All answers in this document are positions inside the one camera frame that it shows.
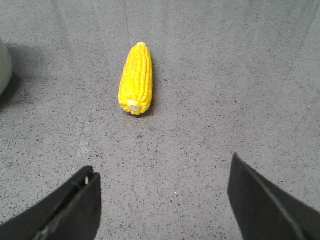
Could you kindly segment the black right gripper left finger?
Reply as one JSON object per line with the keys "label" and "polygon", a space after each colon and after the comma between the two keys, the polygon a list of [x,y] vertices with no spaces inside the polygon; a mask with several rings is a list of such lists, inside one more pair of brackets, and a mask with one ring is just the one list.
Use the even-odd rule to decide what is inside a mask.
{"label": "black right gripper left finger", "polygon": [[101,176],[80,169],[42,201],[0,226],[2,240],[93,240],[102,216]]}

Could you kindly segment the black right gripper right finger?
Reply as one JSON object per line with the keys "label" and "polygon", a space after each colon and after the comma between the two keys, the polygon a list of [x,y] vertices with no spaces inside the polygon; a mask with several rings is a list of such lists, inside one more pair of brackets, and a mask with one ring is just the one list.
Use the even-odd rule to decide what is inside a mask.
{"label": "black right gripper right finger", "polygon": [[232,156],[227,194],[245,240],[318,240],[320,213]]}

